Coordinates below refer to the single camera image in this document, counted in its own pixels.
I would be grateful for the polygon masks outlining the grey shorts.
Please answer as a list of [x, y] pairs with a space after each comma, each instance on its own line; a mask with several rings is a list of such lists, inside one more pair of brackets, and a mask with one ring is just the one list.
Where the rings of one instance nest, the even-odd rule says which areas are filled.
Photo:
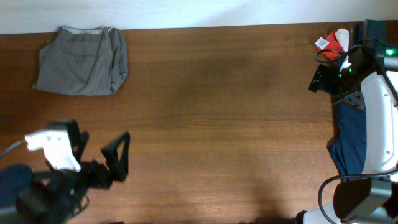
[[120, 29], [61, 26], [39, 53], [33, 88], [61, 95], [116, 93], [129, 75], [127, 44]]

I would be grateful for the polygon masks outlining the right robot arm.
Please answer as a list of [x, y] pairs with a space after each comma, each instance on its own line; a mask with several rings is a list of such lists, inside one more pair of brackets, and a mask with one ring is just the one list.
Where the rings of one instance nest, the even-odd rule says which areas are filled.
[[318, 62], [309, 90], [335, 98], [339, 136], [328, 150], [339, 174], [333, 200], [296, 223], [397, 222], [397, 47], [386, 34], [384, 22], [359, 22], [347, 49]]

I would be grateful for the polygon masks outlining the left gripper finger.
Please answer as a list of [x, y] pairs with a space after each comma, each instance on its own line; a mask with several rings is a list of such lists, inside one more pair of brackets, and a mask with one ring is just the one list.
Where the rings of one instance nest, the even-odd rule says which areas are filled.
[[129, 146], [131, 135], [128, 131], [101, 149], [113, 181], [124, 182], [129, 172]]
[[81, 157], [83, 155], [83, 152], [85, 150], [89, 138], [90, 134], [88, 133], [88, 131], [83, 131], [82, 133], [80, 133], [80, 140], [78, 141], [78, 144], [74, 149], [74, 156], [78, 162], [81, 161]]

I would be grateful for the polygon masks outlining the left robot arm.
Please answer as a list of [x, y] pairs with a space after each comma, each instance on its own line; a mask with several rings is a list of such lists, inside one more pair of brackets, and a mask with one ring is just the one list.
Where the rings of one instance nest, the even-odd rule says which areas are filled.
[[81, 159], [89, 137], [77, 121], [58, 120], [1, 151], [5, 157], [20, 146], [42, 150], [49, 168], [34, 172], [28, 165], [16, 164], [1, 169], [1, 223], [67, 223], [88, 208], [89, 189], [108, 190], [113, 182], [124, 182], [129, 132], [101, 149], [103, 164]]

